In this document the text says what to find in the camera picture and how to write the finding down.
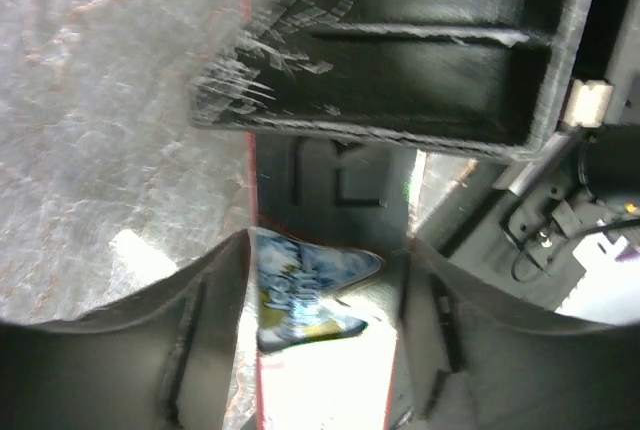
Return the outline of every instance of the mechanical part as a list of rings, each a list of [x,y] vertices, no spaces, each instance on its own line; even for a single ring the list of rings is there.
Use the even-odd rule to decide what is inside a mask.
[[[192,121],[532,158],[556,128],[589,4],[286,0],[202,75]]]
[[[632,410],[640,405],[639,325],[613,328],[545,311],[478,280],[422,242],[415,249],[404,322],[422,319],[424,308],[436,311],[424,327],[435,333],[414,341],[409,360],[417,414],[428,418],[430,429],[640,424]],[[438,305],[443,298],[445,307]],[[424,358],[442,349],[444,359]],[[447,361],[458,365],[447,369]]]
[[[553,242],[544,230],[541,230],[538,233],[538,239],[540,240],[540,245],[542,246],[542,248],[551,248],[553,246]]]
[[[609,205],[640,205],[640,126],[612,126],[588,139],[580,181]]]
[[[608,225],[595,225],[591,227],[582,228],[579,231],[576,231],[575,233],[568,235],[564,240],[562,240],[558,245],[556,245],[553,251],[549,254],[549,256],[546,257],[546,262],[544,262],[542,265],[532,258],[531,253],[525,247],[524,249],[522,249],[521,253],[518,254],[513,264],[511,265],[511,277],[518,283],[531,283],[535,279],[540,278],[541,276],[549,276],[550,275],[549,269],[551,268],[552,265],[556,263],[556,261],[558,260],[558,257],[562,254],[564,250],[566,250],[566,248],[570,244],[577,243],[580,240],[582,240],[584,237],[587,237],[589,235],[595,235],[598,233],[607,234],[608,232],[620,231],[623,233],[623,235],[625,232],[629,233],[630,235],[635,235],[639,227],[640,227],[640,218],[635,218],[631,220],[623,220],[619,222],[610,223]],[[551,245],[545,246],[544,244],[541,244],[541,246],[543,248],[551,248]],[[537,275],[534,274],[533,277],[530,277],[528,279],[522,279],[518,276],[517,267],[518,267],[518,263],[520,263],[523,260],[522,257],[526,257],[529,261],[531,261],[531,263],[534,264],[534,266],[539,270],[539,273]]]
[[[444,203],[442,218],[436,212],[433,218],[425,222],[425,228],[418,235],[429,239],[427,241],[437,245],[438,250],[452,263],[482,281],[542,308],[557,308],[585,272],[571,258],[570,252],[563,252],[554,263],[553,270],[561,267],[562,271],[552,271],[548,278],[536,278],[526,284],[512,278],[511,266],[519,259],[518,277],[525,281],[539,275],[540,268],[547,264],[547,258],[556,245],[565,238],[558,222],[569,231],[586,225],[581,223],[583,220],[595,221],[603,214],[604,209],[590,205],[580,190],[576,162],[584,138],[585,131],[577,130],[561,139],[562,145],[556,147],[552,157],[546,160],[546,165],[530,172],[535,178],[526,179],[527,183],[522,185],[519,196],[509,190],[491,189],[491,180],[483,187],[480,180],[483,175],[493,175],[497,179],[504,167],[485,168],[481,162],[478,167],[480,173],[475,177],[474,174],[469,176],[469,193],[460,189],[456,192],[460,197],[452,195],[451,204]],[[439,235],[442,232],[436,232],[431,225],[443,225],[447,217],[456,221],[458,208],[464,208],[467,200],[476,198],[475,193],[483,196],[474,201],[473,212],[464,214],[463,221],[466,223],[458,224],[456,232],[441,240]],[[575,222],[576,218],[578,224],[574,225],[571,222]],[[551,247],[544,248],[540,244],[540,231],[547,234]],[[531,260],[521,255],[523,250]]]
[[[613,86],[604,81],[574,80],[563,121],[571,127],[599,127],[604,119],[612,92]]]
[[[504,171],[493,184],[496,190],[509,190],[517,196],[522,196],[545,169],[550,160],[554,159],[560,149],[571,140],[571,135],[554,133],[546,143],[539,158],[533,162],[514,162]]]

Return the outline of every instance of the scratched plastic surface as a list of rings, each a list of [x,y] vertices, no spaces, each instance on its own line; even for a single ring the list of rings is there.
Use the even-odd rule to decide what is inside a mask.
[[[531,158],[591,0],[285,0],[196,82],[203,126]]]

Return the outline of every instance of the black cable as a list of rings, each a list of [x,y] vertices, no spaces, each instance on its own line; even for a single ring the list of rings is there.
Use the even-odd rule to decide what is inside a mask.
[[[547,258],[547,264],[544,267],[541,267],[540,265],[538,265],[533,260],[533,258],[529,254],[529,252],[527,251],[527,247],[523,246],[520,249],[520,251],[518,252],[518,255],[516,256],[515,260],[511,264],[511,278],[513,278],[518,283],[531,283],[531,282],[534,282],[538,278],[547,275],[547,269],[549,268],[549,265],[551,265],[553,263],[553,261],[558,257],[560,252],[562,252],[565,248],[567,248],[567,246],[570,243],[572,243],[572,242],[574,242],[576,240],[579,240],[581,238],[588,237],[589,235],[595,235],[595,234],[598,234],[598,233],[606,233],[606,232],[613,232],[613,231],[620,231],[620,230],[625,230],[625,229],[628,229],[628,228],[637,228],[637,227],[640,227],[640,218],[632,218],[632,219],[629,219],[629,220],[621,220],[621,221],[618,221],[618,222],[609,223],[607,225],[594,225],[594,226],[591,226],[591,227],[583,228],[582,230],[578,230],[576,233],[574,233],[573,235],[568,236],[565,240],[563,240],[560,244],[558,244],[558,246],[553,250],[553,252],[549,256],[549,258]],[[540,271],[540,273],[537,274],[536,276],[534,276],[532,278],[529,278],[529,279],[526,279],[526,280],[518,277],[518,274],[516,272],[516,267],[517,267],[518,263],[522,260],[523,257],[526,257],[533,264],[533,266],[536,267]]]

